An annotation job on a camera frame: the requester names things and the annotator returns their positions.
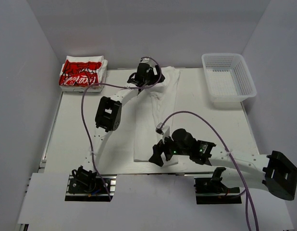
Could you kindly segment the plain white t shirt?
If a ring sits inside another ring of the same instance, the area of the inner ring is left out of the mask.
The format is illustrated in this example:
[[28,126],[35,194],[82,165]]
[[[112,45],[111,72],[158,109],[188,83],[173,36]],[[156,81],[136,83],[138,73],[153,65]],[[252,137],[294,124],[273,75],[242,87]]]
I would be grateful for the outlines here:
[[165,80],[142,91],[136,98],[135,162],[148,162],[153,155],[153,145],[161,139],[156,126],[174,112],[180,70],[171,66],[161,70]]

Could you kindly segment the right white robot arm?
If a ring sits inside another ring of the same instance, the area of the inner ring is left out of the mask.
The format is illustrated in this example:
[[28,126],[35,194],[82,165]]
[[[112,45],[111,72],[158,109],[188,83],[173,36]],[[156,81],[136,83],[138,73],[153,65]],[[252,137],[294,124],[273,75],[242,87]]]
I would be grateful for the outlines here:
[[199,194],[228,194],[231,189],[248,186],[293,201],[297,188],[297,167],[281,152],[270,155],[229,154],[213,142],[196,140],[185,129],[161,132],[149,162],[160,167],[175,155],[188,156],[199,165],[214,167],[211,177],[195,180]]

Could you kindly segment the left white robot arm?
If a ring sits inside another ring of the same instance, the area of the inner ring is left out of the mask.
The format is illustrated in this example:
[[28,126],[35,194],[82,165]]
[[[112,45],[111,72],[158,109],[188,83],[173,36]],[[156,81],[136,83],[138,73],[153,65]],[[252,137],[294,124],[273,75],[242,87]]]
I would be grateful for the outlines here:
[[[142,91],[150,89],[158,83],[165,80],[162,74],[161,67],[156,60],[151,57],[144,56],[140,59],[140,63],[135,73],[132,73],[127,80],[125,86],[117,86],[109,83],[97,83],[88,86],[83,92],[81,100],[81,117],[82,122],[87,133],[90,152],[85,158],[82,167],[86,171],[100,173],[97,170],[98,162],[105,148],[106,142],[112,133],[117,130],[121,122],[122,108],[131,99],[139,95]],[[119,91],[111,97],[102,97],[97,113],[95,116],[95,138],[93,141],[84,118],[84,97],[86,92],[93,86],[110,86],[118,88]]]

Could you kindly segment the red print white t shirt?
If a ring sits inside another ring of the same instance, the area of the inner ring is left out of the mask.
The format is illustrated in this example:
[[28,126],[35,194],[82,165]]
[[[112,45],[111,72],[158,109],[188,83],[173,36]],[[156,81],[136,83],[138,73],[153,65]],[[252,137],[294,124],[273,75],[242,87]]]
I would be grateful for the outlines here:
[[59,75],[63,91],[83,92],[88,86],[104,83],[108,61],[104,56],[67,56]]

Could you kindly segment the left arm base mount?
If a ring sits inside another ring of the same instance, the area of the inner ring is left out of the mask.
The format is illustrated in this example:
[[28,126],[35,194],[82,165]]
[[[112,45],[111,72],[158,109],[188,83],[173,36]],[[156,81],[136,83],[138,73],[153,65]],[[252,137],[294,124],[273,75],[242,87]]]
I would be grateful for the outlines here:
[[65,201],[110,202],[114,196],[115,185],[115,176],[101,179],[97,173],[79,167],[72,170],[69,176]]

